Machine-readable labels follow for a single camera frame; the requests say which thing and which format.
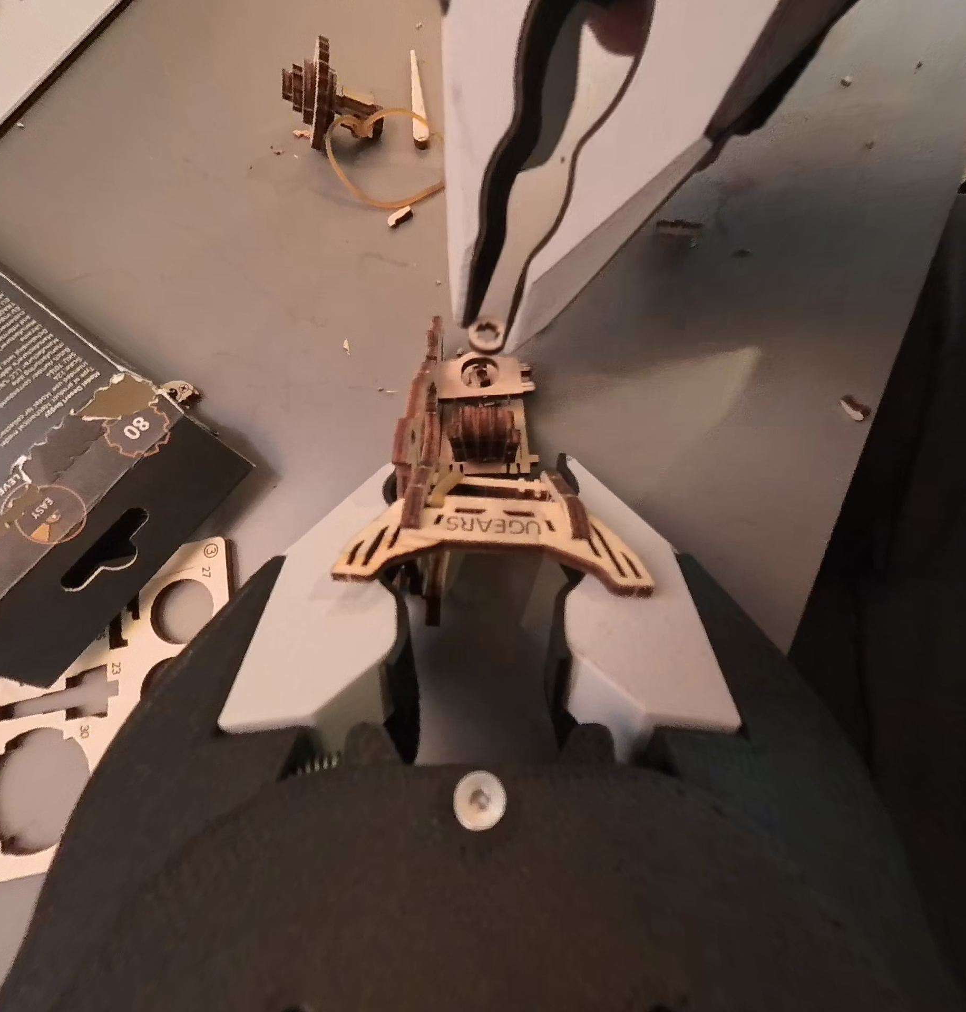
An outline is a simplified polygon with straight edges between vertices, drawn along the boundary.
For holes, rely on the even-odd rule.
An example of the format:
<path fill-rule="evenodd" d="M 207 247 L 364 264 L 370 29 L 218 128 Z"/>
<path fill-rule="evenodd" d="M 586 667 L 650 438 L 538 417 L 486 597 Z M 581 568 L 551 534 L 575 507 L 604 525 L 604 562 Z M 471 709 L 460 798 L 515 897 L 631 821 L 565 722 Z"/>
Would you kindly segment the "person's dark clothing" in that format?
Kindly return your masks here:
<path fill-rule="evenodd" d="M 870 421 L 791 659 L 869 766 L 966 1003 L 966 196 Z"/>

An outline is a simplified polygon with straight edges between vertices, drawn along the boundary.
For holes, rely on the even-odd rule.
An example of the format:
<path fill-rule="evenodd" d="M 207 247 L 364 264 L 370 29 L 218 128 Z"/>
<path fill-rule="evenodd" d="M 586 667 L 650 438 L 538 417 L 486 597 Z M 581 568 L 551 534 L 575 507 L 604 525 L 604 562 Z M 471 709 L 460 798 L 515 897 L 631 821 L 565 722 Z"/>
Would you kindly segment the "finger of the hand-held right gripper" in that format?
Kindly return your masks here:
<path fill-rule="evenodd" d="M 451 1 L 441 15 L 444 180 L 451 307 L 476 321 L 503 244 L 498 168 L 513 132 L 517 63 L 528 1 Z"/>
<path fill-rule="evenodd" d="M 639 57 L 565 161 L 567 193 L 531 254 L 509 349 L 547 327 L 694 171 L 773 1 L 655 2 Z"/>

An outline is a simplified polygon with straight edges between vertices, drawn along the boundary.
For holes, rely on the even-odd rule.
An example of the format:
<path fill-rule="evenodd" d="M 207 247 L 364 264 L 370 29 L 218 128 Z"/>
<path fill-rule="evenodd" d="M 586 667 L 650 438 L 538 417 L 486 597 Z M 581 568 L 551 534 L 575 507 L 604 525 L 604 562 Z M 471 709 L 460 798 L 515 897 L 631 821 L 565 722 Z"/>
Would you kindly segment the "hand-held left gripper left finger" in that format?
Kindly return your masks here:
<path fill-rule="evenodd" d="M 375 472 L 287 550 L 223 705 L 223 732 L 308 727 L 317 754 L 329 755 L 351 727 L 375 724 L 415 761 L 420 692 L 406 605 L 379 579 L 331 576 L 350 538 L 384 512 L 391 475 Z"/>

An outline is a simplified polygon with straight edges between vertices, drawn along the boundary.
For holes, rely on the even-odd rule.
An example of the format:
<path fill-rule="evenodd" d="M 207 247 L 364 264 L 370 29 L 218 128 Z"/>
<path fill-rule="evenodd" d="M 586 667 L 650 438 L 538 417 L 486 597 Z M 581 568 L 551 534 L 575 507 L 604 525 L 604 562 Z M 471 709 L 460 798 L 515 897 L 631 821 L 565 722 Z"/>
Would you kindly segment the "tan rubber band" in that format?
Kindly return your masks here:
<path fill-rule="evenodd" d="M 407 118 L 412 120 L 414 123 L 425 126 L 431 134 L 435 134 L 439 140 L 443 140 L 442 133 L 439 133 L 435 126 L 432 126 L 424 114 L 415 109 L 408 108 L 383 108 L 369 116 L 366 116 L 365 118 L 360 118 L 353 113 L 345 113 L 338 116 L 338 118 L 326 129 L 326 133 L 324 135 L 325 154 L 340 182 L 356 199 L 372 208 L 380 210 L 401 210 L 407 207 L 412 208 L 414 205 L 417 205 L 432 196 L 437 196 L 445 188 L 445 181 L 441 178 L 439 182 L 431 184 L 430 186 L 414 193 L 412 196 L 401 197 L 394 200 L 380 200 L 358 187 L 345 174 L 334 154 L 333 135 L 336 132 L 336 129 L 353 128 L 358 138 L 366 140 L 372 135 L 373 126 L 377 125 L 379 122 L 387 120 L 388 118 L 396 118 L 396 116 Z"/>

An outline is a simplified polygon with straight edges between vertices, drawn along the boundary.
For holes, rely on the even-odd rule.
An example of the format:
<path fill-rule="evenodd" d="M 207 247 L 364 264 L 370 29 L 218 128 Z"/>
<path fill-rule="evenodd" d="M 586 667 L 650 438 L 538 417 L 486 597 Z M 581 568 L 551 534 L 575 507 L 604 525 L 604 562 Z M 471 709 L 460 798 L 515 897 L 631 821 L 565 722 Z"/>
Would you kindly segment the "wooden buggy model assembly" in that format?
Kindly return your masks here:
<path fill-rule="evenodd" d="M 455 553 L 537 554 L 595 577 L 615 596 L 649 597 L 655 581 L 636 550 L 589 510 L 557 470 L 539 469 L 525 410 L 535 390 L 530 365 L 476 350 L 446 357 L 443 336 L 442 319 L 434 316 L 396 423 L 393 498 L 350 538 L 332 579 L 369 583 L 407 572 L 433 626 Z M 499 364 L 495 386 L 464 386 L 462 367 L 474 357 Z"/>

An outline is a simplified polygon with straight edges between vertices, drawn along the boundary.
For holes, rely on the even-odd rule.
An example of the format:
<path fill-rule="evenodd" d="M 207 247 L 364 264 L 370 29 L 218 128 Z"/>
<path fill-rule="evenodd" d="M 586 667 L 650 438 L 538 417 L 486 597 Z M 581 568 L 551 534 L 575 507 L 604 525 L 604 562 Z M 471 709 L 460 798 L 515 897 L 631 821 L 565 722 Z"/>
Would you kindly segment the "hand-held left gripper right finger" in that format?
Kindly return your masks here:
<path fill-rule="evenodd" d="M 559 458 L 557 471 L 655 581 L 650 597 L 624 598 L 564 569 L 544 670 L 557 745 L 575 727 L 600 725 L 628 763 L 658 727 L 738 731 L 741 716 L 671 543 L 582 463 Z"/>

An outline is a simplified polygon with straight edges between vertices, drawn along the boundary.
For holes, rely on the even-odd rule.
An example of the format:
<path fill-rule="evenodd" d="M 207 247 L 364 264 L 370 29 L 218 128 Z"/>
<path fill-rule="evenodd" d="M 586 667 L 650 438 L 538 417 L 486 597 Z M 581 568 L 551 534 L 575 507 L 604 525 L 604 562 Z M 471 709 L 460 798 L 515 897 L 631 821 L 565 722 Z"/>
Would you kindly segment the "laser-cut plywood part sheet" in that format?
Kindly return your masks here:
<path fill-rule="evenodd" d="M 0 883 L 43 874 L 79 794 L 143 692 L 186 645 L 167 607 L 204 625 L 230 599 L 226 540 L 177 550 L 45 687 L 0 677 Z"/>

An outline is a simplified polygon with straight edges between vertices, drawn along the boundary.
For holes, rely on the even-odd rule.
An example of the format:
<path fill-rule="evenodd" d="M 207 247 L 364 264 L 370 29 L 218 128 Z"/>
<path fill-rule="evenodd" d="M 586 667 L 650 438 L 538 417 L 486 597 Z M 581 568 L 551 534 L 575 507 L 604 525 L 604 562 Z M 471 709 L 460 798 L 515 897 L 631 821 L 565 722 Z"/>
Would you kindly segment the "black cardboard box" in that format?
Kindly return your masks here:
<path fill-rule="evenodd" d="M 251 469 L 0 263 L 0 676 L 53 682 Z"/>

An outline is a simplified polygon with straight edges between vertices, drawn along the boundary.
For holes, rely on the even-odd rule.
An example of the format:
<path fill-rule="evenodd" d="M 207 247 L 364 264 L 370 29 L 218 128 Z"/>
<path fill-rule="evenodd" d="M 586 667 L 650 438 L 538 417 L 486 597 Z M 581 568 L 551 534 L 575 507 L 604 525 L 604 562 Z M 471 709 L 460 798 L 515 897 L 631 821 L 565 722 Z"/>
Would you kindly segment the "stepped wooden gear stack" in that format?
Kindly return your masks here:
<path fill-rule="evenodd" d="M 282 99 L 298 112 L 308 126 L 311 147 L 326 152 L 328 129 L 338 120 L 343 128 L 361 141 L 376 142 L 383 133 L 384 121 L 368 120 L 383 110 L 373 96 L 346 91 L 330 63 L 329 39 L 320 34 L 315 55 L 281 71 Z"/>

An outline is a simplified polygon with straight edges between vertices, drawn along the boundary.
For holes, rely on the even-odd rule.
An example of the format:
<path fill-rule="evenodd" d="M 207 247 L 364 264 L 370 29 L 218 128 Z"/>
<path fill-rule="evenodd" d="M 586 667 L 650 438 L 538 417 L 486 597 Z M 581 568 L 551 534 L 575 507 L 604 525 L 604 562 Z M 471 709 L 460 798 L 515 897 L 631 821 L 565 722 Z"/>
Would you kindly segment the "pointed pale wooden stick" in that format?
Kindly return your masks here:
<path fill-rule="evenodd" d="M 413 48 L 409 52 L 409 63 L 413 144 L 418 151 L 426 151 L 431 141 L 431 129 L 427 119 L 418 57 Z"/>

